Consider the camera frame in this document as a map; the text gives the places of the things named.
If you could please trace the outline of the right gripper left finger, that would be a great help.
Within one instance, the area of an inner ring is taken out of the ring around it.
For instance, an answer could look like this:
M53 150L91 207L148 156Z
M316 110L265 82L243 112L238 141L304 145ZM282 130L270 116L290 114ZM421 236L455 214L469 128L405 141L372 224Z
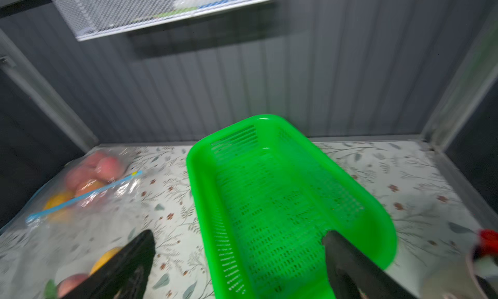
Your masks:
M155 254L153 232L144 230L65 298L143 298Z

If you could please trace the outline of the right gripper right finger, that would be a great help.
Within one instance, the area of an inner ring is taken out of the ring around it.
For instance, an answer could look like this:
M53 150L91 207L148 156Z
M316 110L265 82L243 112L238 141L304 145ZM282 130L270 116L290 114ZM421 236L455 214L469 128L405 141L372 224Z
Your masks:
M328 282L336 298L414 298L338 231L322 238Z

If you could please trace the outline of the clear zip-top bag blue zipper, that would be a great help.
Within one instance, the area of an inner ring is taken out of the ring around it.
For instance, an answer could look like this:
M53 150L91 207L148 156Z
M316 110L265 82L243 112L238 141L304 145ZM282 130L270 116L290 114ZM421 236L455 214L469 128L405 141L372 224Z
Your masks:
M23 203L20 211L1 226L1 233L12 228L24 228L28 216L55 208L126 177L136 156L133 147L99 146L70 161Z

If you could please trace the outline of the yellow peach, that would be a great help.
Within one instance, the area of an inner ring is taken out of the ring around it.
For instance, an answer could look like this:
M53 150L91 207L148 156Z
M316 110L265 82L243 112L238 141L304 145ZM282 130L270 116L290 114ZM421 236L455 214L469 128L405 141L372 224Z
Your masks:
M122 250L122 247L114 247L107 252L105 252L93 265L90 270L90 275L96 273L103 265L110 261L116 254Z
M73 199L74 195L74 192L68 190L54 194L45 203L44 211L64 204L65 202ZM71 213L68 208L62 208L57 212L47 215L47 220L51 222L65 222L70 219L70 215Z

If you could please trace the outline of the pink peach with leaf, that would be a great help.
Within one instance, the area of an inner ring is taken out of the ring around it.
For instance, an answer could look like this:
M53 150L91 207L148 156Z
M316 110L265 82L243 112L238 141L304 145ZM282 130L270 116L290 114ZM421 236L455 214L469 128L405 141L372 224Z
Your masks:
M90 166L80 165L71 169L65 177L66 187L75 191L80 184L95 177L95 169Z

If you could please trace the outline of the orange red peach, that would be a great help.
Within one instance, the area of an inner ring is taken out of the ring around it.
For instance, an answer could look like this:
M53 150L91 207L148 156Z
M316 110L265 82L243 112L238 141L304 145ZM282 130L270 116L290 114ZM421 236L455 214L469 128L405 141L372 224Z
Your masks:
M77 186L77 189L75 191L75 197L79 197L79 196L82 196L84 194L94 192L95 190L98 190L101 187L105 187L105 186L106 186L106 183L101 182L98 179L94 179L94 178L88 179L88 180L80 183Z

